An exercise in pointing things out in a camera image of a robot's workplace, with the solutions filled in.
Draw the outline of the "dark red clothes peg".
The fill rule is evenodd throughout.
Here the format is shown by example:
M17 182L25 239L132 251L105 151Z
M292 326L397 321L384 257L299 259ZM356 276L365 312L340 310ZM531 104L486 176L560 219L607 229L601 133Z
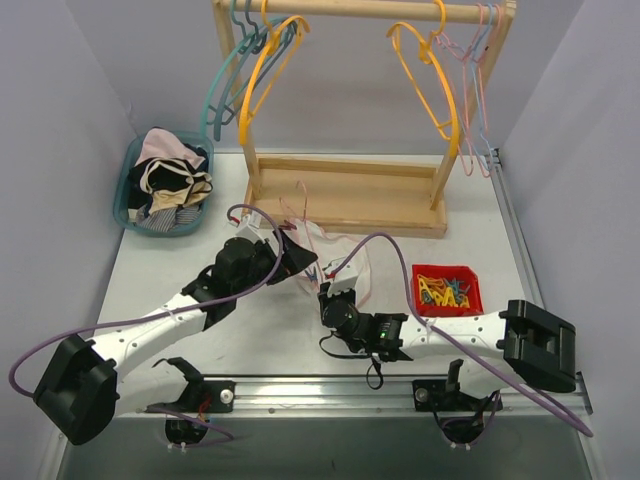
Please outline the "dark red clothes peg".
M291 220L285 220L281 225L281 227L287 231L296 231L299 228L299 225L297 222L294 222Z

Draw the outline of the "pink wire hanger with garment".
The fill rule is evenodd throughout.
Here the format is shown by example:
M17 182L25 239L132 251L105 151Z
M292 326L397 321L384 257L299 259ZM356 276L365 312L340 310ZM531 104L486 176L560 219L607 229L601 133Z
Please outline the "pink wire hanger with garment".
M309 195L305 183L297 180L294 193L298 199L294 201L292 194L279 197L279 206L284 214L284 221L291 220L297 222L299 228L296 231L286 231L286 233L303 248L317 254L318 260L306 268L316 269L319 283L311 283L304 270L297 275L297 280L301 288L309 295L317 294L320 285L326 280L323 270L334 259L346 257L358 244L359 240L352 235L327 233L322 227L314 223L310 218ZM359 252L350 260L351 265L358 271L359 277L355 286L357 292L356 306L362 307L371 296L371 262L366 247L362 247Z

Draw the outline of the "blue clothes peg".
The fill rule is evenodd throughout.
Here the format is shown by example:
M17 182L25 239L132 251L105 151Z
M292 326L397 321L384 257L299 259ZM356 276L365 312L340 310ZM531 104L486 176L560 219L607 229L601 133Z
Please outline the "blue clothes peg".
M319 283L319 277L318 277L318 273L316 271L316 269L313 270L304 270L304 274L306 275L307 279L313 283L313 284L318 284Z

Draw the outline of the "black underwear with beige band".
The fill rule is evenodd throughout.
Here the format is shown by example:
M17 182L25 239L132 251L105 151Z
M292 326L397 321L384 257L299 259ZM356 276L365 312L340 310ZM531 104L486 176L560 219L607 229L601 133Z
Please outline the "black underwear with beige band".
M132 167L128 179L151 198L152 210L188 207L204 201L212 192L212 177L178 158L149 158Z

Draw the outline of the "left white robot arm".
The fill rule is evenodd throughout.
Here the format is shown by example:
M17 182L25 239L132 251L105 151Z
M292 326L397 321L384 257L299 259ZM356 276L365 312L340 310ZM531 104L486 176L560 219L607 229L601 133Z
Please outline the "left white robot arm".
M149 406L196 408L200 374L182 359L169 360L144 381L131 372L166 347L200 334L233 312L237 295L260 282L280 283L318 258L288 236L272 247L253 235L224 243L212 265L151 312L144 323L83 339L72 334L57 346L35 392L35 404L74 445L97 437L123 413Z

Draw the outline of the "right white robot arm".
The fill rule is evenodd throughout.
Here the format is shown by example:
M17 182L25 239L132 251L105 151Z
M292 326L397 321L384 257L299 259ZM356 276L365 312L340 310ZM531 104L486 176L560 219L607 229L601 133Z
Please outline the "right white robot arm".
M576 389L576 328L525 300L505 310L470 317L416 317L361 313L354 289L321 285L321 322L354 354L383 363L436 356L461 359L458 375L443 385L446 402L465 409L507 385L552 393Z

